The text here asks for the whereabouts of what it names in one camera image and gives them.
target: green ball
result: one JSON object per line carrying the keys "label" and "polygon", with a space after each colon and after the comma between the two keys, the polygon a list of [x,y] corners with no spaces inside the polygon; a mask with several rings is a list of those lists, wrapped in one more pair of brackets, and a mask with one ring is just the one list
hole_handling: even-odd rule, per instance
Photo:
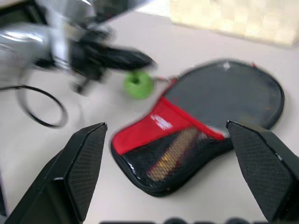
{"label": "green ball", "polygon": [[124,89],[135,99],[146,99],[154,90],[154,81],[144,71],[130,72],[125,79]]}

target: black cable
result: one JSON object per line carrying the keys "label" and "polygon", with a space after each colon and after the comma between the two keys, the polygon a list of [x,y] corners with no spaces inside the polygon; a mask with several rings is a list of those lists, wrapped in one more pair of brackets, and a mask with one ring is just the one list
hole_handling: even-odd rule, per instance
{"label": "black cable", "polygon": [[28,104],[27,104],[27,101],[26,101],[26,98],[25,98],[25,94],[18,94],[18,92],[20,92],[20,91],[17,91],[17,98],[18,98],[18,101],[20,103],[21,108],[33,120],[35,120],[37,123],[39,123],[39,124],[41,124],[45,127],[49,127],[49,128],[60,128],[60,127],[65,126],[65,124],[67,123],[66,109],[58,99],[56,99],[54,96],[52,96],[48,92],[46,92],[44,90],[41,90],[41,89],[38,89],[38,88],[35,88],[35,87],[32,87],[32,86],[27,86],[27,85],[7,86],[7,87],[0,88],[0,91],[20,90],[20,89],[27,89],[27,90],[33,90],[33,91],[39,92],[39,93],[51,98],[61,109],[62,117],[61,117],[60,121],[56,124],[49,124],[45,121],[40,120],[35,114],[33,114],[33,112],[31,112],[31,110],[28,107]]}

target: ping pong paddle case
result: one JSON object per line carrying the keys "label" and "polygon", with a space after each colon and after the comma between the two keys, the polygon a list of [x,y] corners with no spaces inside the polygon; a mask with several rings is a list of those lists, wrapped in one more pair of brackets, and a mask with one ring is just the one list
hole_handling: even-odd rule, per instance
{"label": "ping pong paddle case", "polygon": [[[232,68],[235,66],[236,69],[229,71],[227,64]],[[196,117],[196,113],[198,111],[202,113],[202,109],[204,109],[196,102],[196,100],[198,101],[197,93],[191,92],[185,99],[180,98],[178,104],[175,103],[175,99],[182,94],[188,94],[188,86],[190,87],[191,83],[200,83],[198,80],[192,80],[193,77],[201,75],[200,72],[210,72],[211,74],[222,72],[224,75],[235,73],[238,76],[243,68],[259,72],[257,68],[229,60],[216,61],[196,68],[195,76],[193,71],[187,72],[182,78],[176,79],[170,84],[149,114],[113,136],[112,156],[135,186],[151,196],[167,196],[183,186],[213,158],[233,149],[229,135],[223,133],[221,128],[206,125],[206,120],[202,121],[199,119],[200,116]],[[258,74],[258,77],[261,76],[268,79],[269,75]],[[182,87],[181,92],[183,93],[179,93],[180,96],[171,92],[177,87]],[[182,102],[184,100],[193,101],[195,105],[184,105]],[[275,118],[269,122],[270,125],[267,123],[263,125],[264,127],[270,128],[275,124],[282,112],[283,104],[283,101],[279,102],[278,115],[274,111],[275,116],[273,117]],[[228,119],[224,119],[223,122],[221,119],[219,123],[221,125],[223,123],[225,128]]]}

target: red trim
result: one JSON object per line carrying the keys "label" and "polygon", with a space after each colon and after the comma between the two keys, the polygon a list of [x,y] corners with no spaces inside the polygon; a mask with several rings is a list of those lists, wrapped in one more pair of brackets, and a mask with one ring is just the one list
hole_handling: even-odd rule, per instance
{"label": "red trim", "polygon": [[217,140],[224,139],[221,134],[209,129],[173,105],[165,97],[161,97],[146,117],[121,130],[113,137],[113,146],[116,152],[122,155],[137,147],[193,126]]}

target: white tabletop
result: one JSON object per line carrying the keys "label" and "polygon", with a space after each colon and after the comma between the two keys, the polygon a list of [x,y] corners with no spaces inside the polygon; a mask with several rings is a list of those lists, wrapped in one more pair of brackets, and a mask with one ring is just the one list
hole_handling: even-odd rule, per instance
{"label": "white tabletop", "polygon": [[[279,80],[286,95],[285,110],[274,133],[297,155],[299,127],[299,48],[284,49],[213,31],[172,25],[169,18],[131,12],[109,25],[114,29],[111,43],[132,46],[150,55],[158,64],[153,76],[177,75],[197,64],[217,58],[255,62]],[[221,156],[201,169],[178,192],[165,198],[151,197],[135,187],[118,168],[109,151],[113,133],[149,111],[166,86],[158,83],[146,100],[134,100],[122,89],[124,75],[109,72],[104,84],[96,84],[87,97],[69,88],[72,77],[60,71],[35,71],[30,85],[42,88],[61,100],[69,113],[63,129],[48,129],[27,118],[14,92],[0,94],[0,169],[11,212],[40,170],[84,126],[107,122],[98,184],[85,224],[107,220],[163,222],[181,217],[188,222],[222,223],[230,217],[249,221],[265,220],[241,172],[234,152]],[[59,110],[50,100],[28,94],[35,112],[42,118],[58,119]]]}

